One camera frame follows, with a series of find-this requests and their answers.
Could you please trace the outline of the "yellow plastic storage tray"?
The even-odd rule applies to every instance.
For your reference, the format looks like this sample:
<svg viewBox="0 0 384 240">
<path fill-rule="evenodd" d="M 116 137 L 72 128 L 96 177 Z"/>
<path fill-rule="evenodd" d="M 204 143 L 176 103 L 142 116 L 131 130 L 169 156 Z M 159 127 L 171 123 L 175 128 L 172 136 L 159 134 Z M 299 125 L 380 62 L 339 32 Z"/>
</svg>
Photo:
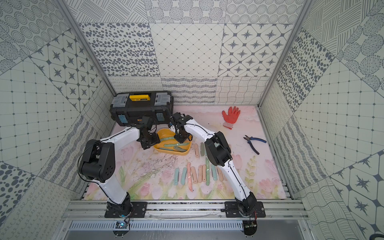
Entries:
<svg viewBox="0 0 384 240">
<path fill-rule="evenodd" d="M 161 129 L 157 132 L 160 143 L 154 146 L 155 150 L 159 153 L 172 154 L 185 156 L 189 153 L 191 148 L 191 141 L 189 139 L 184 142 L 178 142 L 174 136 L 175 133 L 170 129 Z"/>
</svg>

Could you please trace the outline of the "sage green fruit knife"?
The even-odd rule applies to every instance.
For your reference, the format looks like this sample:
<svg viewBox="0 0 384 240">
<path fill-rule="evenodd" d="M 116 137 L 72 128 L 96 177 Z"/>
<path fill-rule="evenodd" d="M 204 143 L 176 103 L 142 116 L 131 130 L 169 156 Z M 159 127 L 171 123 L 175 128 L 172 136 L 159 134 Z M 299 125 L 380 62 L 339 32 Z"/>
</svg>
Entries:
<svg viewBox="0 0 384 240">
<path fill-rule="evenodd" d="M 205 151 L 205 144 L 204 143 L 201 143 L 200 144 L 200 153 L 201 153 L 201 156 L 205 156 L 206 154 L 206 151 Z"/>
</svg>

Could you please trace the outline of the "green folding fruit knife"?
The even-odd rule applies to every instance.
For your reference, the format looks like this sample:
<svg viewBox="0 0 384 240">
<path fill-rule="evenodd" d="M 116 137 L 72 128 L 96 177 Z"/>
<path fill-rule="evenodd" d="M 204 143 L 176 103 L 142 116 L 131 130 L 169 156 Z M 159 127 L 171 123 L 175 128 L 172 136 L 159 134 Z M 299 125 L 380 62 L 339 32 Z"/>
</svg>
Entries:
<svg viewBox="0 0 384 240">
<path fill-rule="evenodd" d="M 210 162 L 208 160 L 208 158 L 206 158 L 206 185 L 209 186 L 210 185 Z"/>
</svg>

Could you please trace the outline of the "mint folding knife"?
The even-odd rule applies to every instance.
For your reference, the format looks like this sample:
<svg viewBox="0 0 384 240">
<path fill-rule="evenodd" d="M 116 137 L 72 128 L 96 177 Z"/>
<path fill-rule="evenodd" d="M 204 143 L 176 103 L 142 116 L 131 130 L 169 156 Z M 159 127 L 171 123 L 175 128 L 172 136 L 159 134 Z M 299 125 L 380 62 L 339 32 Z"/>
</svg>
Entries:
<svg viewBox="0 0 384 240">
<path fill-rule="evenodd" d="M 185 185 L 187 176 L 187 168 L 183 168 L 182 176 L 181 176 L 181 185 Z"/>
</svg>

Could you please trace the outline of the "pink folding fruit knife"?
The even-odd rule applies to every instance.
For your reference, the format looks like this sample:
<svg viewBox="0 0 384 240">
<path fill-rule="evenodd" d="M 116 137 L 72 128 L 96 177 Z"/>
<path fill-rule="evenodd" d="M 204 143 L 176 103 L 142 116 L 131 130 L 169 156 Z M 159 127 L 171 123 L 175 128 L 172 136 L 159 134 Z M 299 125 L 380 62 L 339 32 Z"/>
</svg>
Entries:
<svg viewBox="0 0 384 240">
<path fill-rule="evenodd" d="M 191 167 L 191 174 L 192 174 L 193 184 L 197 184 L 198 183 L 198 177 L 197 177 L 197 172 L 196 172 L 195 167 Z"/>
</svg>

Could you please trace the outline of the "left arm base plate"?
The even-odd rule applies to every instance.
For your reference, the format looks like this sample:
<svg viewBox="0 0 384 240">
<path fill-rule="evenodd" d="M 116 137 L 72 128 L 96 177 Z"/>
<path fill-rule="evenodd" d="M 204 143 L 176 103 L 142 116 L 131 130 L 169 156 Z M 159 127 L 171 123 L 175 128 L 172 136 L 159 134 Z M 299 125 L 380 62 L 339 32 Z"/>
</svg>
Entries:
<svg viewBox="0 0 384 240">
<path fill-rule="evenodd" d="M 126 202 L 121 205 L 107 202 L 105 218 L 144 218 L 148 202 Z"/>
</svg>

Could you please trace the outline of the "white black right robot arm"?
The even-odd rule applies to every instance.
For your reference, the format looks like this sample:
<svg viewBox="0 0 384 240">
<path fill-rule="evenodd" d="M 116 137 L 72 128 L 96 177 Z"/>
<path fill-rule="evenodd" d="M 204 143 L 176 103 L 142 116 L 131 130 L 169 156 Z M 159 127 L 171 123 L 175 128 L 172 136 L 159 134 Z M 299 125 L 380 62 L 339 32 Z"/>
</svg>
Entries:
<svg viewBox="0 0 384 240">
<path fill-rule="evenodd" d="M 243 216 L 249 216 L 256 206 L 257 199 L 235 168 L 231 149 L 224 134 L 206 129 L 189 115 L 174 113 L 170 119 L 169 127 L 175 129 L 175 140 L 179 143 L 190 137 L 196 137 L 205 144 L 209 161 L 219 167 L 229 181 L 239 211 Z"/>
</svg>

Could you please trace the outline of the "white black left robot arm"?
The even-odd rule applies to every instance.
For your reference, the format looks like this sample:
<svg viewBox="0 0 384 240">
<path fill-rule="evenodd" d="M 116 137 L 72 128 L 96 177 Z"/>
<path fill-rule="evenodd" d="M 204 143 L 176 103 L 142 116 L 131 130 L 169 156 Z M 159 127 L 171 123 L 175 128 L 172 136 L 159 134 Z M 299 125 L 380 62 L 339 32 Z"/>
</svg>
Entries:
<svg viewBox="0 0 384 240">
<path fill-rule="evenodd" d="M 127 211 L 131 208 L 129 194 L 122 188 L 115 176 L 115 153 L 124 146 L 139 142 L 144 150 L 160 143 L 160 138 L 152 130 L 155 120 L 143 117 L 139 124 L 100 140 L 89 140 L 84 153 L 79 158 L 78 173 L 84 181 L 99 185 L 108 197 L 110 207 Z"/>
</svg>

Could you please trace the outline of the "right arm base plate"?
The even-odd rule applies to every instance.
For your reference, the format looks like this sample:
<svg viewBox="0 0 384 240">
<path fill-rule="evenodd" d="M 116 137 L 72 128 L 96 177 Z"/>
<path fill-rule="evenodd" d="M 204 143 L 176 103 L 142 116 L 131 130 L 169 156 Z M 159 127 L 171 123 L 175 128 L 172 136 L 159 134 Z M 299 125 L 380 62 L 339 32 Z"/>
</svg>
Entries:
<svg viewBox="0 0 384 240">
<path fill-rule="evenodd" d="M 238 202 L 224 202 L 224 208 L 221 212 L 226 214 L 227 218 L 265 218 L 266 212 L 262 202 L 256 202 L 256 204 L 247 209 Z"/>
</svg>

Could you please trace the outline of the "long coral fruit knife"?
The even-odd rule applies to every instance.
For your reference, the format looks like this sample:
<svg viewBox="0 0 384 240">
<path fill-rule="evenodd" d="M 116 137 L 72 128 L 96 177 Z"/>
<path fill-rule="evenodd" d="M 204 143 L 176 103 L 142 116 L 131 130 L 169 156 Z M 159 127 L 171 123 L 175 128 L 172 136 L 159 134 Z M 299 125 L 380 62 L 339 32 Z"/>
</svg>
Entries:
<svg viewBox="0 0 384 240">
<path fill-rule="evenodd" d="M 187 178 L 188 178 L 188 188 L 190 192 L 193 192 L 193 183 L 192 183 L 192 168 L 191 163 L 187 163 Z"/>
</svg>

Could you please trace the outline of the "light green knife handle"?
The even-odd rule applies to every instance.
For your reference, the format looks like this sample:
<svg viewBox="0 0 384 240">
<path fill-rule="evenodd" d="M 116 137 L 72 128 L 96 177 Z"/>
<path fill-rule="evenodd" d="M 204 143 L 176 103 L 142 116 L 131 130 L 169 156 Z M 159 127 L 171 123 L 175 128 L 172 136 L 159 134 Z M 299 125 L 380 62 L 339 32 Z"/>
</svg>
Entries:
<svg viewBox="0 0 384 240">
<path fill-rule="evenodd" d="M 188 146 L 190 143 L 177 143 L 177 144 L 164 144 L 164 147 L 179 147 L 179 146 Z"/>
</svg>

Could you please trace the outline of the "teal folding fruit knife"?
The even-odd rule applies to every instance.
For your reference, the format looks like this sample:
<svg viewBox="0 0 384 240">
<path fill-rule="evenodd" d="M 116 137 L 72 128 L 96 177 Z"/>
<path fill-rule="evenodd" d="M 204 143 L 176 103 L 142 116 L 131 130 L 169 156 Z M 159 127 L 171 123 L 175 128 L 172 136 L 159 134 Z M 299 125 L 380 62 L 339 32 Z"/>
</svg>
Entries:
<svg viewBox="0 0 384 240">
<path fill-rule="evenodd" d="M 213 180 L 216 181 L 218 179 L 218 176 L 217 176 L 216 167 L 214 165 L 211 165 L 211 171 L 212 171 Z"/>
</svg>

